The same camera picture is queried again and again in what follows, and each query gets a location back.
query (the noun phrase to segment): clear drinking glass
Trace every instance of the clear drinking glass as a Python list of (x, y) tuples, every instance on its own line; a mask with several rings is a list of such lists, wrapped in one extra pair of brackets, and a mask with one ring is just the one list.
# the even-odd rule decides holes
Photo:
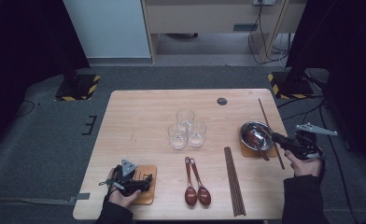
[(182, 133), (185, 133), (187, 131), (188, 126), (192, 123), (194, 120), (194, 112), (192, 110), (184, 108), (180, 109), (176, 113), (176, 119), (177, 123), (179, 125), (179, 130)]
[(179, 124), (174, 123), (171, 124), (168, 128), (169, 135), (169, 143), (175, 149), (181, 149), (187, 144), (187, 131), (184, 129), (184, 132), (179, 129)]
[(200, 147), (205, 140), (206, 125), (201, 121), (194, 121), (188, 127), (189, 143)]

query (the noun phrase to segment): hand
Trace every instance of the hand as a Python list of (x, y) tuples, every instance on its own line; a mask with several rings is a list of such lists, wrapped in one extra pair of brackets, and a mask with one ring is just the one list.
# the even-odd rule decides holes
[[(110, 172), (109, 172), (109, 175), (107, 177), (107, 179), (110, 179), (113, 177), (113, 170), (114, 169), (111, 169)], [(141, 193), (140, 189), (135, 191), (132, 195), (128, 196), (128, 197), (125, 197), (124, 195), (122, 195), (117, 189), (116, 187), (113, 185), (111, 187), (111, 190), (113, 191), (113, 193), (110, 194), (109, 196), (109, 202), (110, 203), (115, 203), (115, 204), (118, 204), (122, 207), (125, 207), (125, 208), (128, 208), (131, 203), (137, 199)]]
[(305, 161), (297, 159), (291, 151), (286, 150), (285, 156), (291, 161), (291, 168), (295, 176), (313, 175), (319, 176), (322, 168), (322, 161), (319, 158), (308, 159)]

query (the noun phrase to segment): black curtain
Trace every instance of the black curtain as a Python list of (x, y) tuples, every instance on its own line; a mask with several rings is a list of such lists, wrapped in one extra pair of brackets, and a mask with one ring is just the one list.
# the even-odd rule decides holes
[(83, 67), (90, 66), (62, 0), (0, 0), (0, 135), (29, 86)]
[(329, 71), (328, 108), (348, 149), (366, 155), (366, 1), (308, 0), (287, 66)]

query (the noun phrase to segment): white cabinet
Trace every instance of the white cabinet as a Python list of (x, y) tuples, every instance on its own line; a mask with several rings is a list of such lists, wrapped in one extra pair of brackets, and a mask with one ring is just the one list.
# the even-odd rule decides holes
[(87, 58), (150, 58), (140, 0), (63, 0)]

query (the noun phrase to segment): yellow black hazard tape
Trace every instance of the yellow black hazard tape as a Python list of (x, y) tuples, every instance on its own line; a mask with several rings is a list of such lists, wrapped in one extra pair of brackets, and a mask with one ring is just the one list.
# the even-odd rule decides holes
[(73, 94), (67, 93), (66, 95), (63, 95), (63, 96), (58, 96), (58, 97), (56, 96), (55, 100), (56, 101), (89, 100), (89, 99), (91, 99), (93, 92), (95, 91), (100, 78), (101, 78), (101, 76), (91, 76), (91, 80), (86, 80), (86, 82), (87, 82), (86, 85), (88, 86), (88, 91), (86, 91), (85, 94), (73, 95)]
[(274, 95), (277, 99), (302, 99), (311, 98), (314, 94), (282, 94), (279, 91), (278, 85), (275, 82), (273, 74), (268, 74), (268, 80), (270, 81), (271, 87), (273, 88)]

